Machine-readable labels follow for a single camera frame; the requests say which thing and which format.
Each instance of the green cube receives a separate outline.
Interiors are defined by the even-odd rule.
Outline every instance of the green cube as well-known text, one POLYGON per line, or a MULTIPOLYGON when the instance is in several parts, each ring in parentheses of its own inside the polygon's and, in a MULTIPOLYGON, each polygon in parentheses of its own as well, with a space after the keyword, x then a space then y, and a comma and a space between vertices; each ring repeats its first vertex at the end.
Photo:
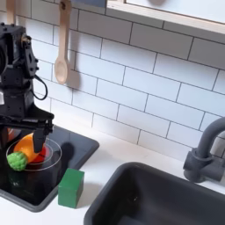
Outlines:
POLYGON ((67 169, 58 190, 58 204, 76 208, 83 191, 84 172, 67 169))

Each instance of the sink basin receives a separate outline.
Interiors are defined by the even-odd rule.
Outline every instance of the sink basin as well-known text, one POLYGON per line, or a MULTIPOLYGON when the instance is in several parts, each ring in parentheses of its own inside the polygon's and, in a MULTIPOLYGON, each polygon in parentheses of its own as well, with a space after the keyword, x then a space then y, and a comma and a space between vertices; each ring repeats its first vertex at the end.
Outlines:
POLYGON ((141 163, 121 165, 84 225, 224 225, 225 196, 141 163))

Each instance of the tile wall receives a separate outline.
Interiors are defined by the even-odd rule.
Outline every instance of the tile wall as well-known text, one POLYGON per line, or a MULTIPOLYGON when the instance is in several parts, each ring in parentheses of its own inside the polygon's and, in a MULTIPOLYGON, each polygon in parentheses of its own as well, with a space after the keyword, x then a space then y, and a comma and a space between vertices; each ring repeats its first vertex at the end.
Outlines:
MULTIPOLYGON (((74 4, 70 75, 54 77, 59 0, 17 0, 17 23, 33 37, 38 73, 49 95, 36 104, 55 120, 82 124, 178 160, 202 132, 225 116, 225 36, 195 28, 74 4)), ((0 1, 5 21, 5 1, 0 1)), ((41 83, 34 89, 44 94, 41 83)), ((225 135, 213 153, 222 157, 225 135)))

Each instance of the stove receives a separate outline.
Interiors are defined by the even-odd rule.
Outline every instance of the stove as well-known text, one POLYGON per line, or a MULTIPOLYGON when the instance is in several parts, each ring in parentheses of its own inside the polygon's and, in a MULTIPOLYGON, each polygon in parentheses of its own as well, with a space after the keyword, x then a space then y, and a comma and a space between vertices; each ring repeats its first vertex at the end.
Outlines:
POLYGON ((23 131, 6 149, 0 150, 0 196, 33 212, 39 212, 58 193, 58 184, 68 168, 79 170, 98 149, 99 144, 87 137, 54 126, 39 156, 25 168, 14 171, 6 156, 25 135, 23 131))

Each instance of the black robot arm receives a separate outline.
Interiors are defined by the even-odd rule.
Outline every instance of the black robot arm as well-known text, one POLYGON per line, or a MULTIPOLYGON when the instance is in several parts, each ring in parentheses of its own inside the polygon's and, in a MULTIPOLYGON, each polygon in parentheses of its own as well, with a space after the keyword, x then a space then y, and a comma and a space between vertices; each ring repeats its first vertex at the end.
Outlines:
POLYGON ((7 143, 7 128, 33 131, 33 146, 36 153, 41 152, 46 136, 53 131, 54 115, 34 104, 33 79, 38 78, 35 75, 39 69, 37 63, 38 60, 33 55, 31 38, 25 34, 25 28, 1 24, 0 149, 7 143))

